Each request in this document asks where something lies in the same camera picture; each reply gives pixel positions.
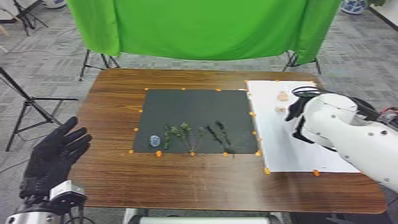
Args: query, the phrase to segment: robotic hand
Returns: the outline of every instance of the robotic hand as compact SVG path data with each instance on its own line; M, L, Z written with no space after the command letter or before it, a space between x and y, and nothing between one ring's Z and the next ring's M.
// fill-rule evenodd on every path
M285 121L298 118L292 137L335 151L365 176L398 192L398 111L381 113L356 98L314 87L298 97Z
M49 199L49 191L67 180L70 166L90 147L86 129L70 132L76 124L77 119L72 117L33 147L21 182L22 205L5 223L17 224L26 220L28 223L56 223L70 207L85 201L83 194L72 191L60 191L61 195L56 194Z

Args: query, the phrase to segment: orange marker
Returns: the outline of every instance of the orange marker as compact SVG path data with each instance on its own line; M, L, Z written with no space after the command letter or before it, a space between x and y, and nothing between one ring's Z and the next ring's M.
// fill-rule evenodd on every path
M314 174L314 176L317 177L317 176L319 176L319 170L314 170L314 171L312 171L312 174Z
M269 169L268 169L268 168L264 168L264 174L268 174L268 175L269 175Z
M157 150L157 151L156 151L156 157L159 158L161 156L163 156L163 151Z
M278 92L276 99L282 102L285 102L289 100L289 96L287 96L287 93L284 91Z

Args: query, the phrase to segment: gray carpet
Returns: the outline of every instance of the gray carpet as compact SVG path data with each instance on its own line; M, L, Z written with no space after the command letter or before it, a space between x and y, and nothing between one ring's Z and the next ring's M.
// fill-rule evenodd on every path
M31 95L69 96L83 100L97 70L86 70L85 80L77 82L76 75L81 68L85 49L69 10L65 8L47 10L38 6L33 14L47 23L49 28L38 26L31 36L26 37L21 24L5 25L10 37L0 34L0 45L14 53L5 54L0 52L0 66L8 71ZM330 90L360 97L378 109L390 105L398 106L396 58L398 32L369 12L362 16L349 16L339 13L317 57L323 70L319 80ZM118 63L125 68L280 71L285 56L214 62L124 54L118 58ZM101 66L97 55L92 56L90 64ZM289 70L316 72L312 64ZM58 113L60 120L65 120L76 114L79 104L81 101L63 104ZM30 141L17 139L12 145L12 152L3 153L19 108L21 98L0 82L0 170L28 158L31 145L37 141L30 139L44 135L53 128L51 125L46 125L22 133L21 137ZM31 123L37 119L37 114L28 113L26 123ZM0 173L0 223L12 213L19 202L17 185L22 169L24 164ZM396 194L385 190L385 195L387 201L392 201ZM97 223L120 223L122 209L88 209L86 213L88 217L97 220ZM173 213L179 215L207 215L204 212L197 214L197 212L188 211L150 211L150 215ZM392 219L398 220L396 203L388 206L388 214Z

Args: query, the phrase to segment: black glove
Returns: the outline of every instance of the black glove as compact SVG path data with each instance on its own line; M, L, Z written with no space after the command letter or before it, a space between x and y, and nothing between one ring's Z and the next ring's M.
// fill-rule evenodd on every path
M51 188L67 179L70 166L90 147L92 139L85 128L69 133L76 123L72 117L33 147L22 174L21 198L47 196Z

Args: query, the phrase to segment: green backdrop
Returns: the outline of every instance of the green backdrop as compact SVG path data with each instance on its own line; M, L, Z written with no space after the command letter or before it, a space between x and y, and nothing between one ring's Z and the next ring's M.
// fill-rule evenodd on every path
M340 0L67 0L85 47L193 60L312 61Z

